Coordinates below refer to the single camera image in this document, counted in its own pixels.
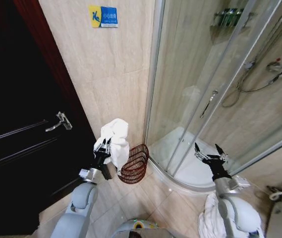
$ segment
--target beige tile wall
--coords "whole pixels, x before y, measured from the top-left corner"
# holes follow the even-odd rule
[[[263,191],[266,186],[282,188],[282,148],[240,173]]]
[[[142,142],[154,15],[153,0],[40,0],[96,137],[115,118]],[[92,28],[88,6],[117,7],[118,28]]]

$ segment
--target yellow sign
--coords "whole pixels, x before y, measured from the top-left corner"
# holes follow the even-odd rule
[[[100,27],[101,24],[101,7],[100,6],[89,6],[89,13],[91,19],[91,26],[94,28]]]

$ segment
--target slippery floor sign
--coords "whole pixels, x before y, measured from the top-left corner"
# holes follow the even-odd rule
[[[89,6],[92,27],[117,27],[115,7]]]

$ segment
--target wire basket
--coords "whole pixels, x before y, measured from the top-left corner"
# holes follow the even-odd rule
[[[129,159],[118,176],[124,183],[134,184],[142,180],[146,172],[149,150],[145,144],[130,149]]]

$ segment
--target door handle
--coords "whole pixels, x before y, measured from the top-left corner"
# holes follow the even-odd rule
[[[217,91],[217,90],[212,91],[212,95],[211,95],[211,97],[210,97],[210,99],[209,99],[207,105],[205,106],[205,109],[202,111],[202,113],[201,113],[201,115],[200,115],[200,118],[203,118],[203,117],[205,116],[206,110],[208,109],[208,107],[209,107],[211,101],[214,99],[214,97],[215,97],[217,94],[218,94],[218,91]]]
[[[56,114],[56,117],[59,119],[59,122],[56,125],[53,125],[52,127],[46,128],[45,129],[46,132],[55,130],[60,125],[63,125],[66,128],[66,130],[72,129],[72,125],[69,122],[68,118],[66,117],[65,113],[58,112]]]

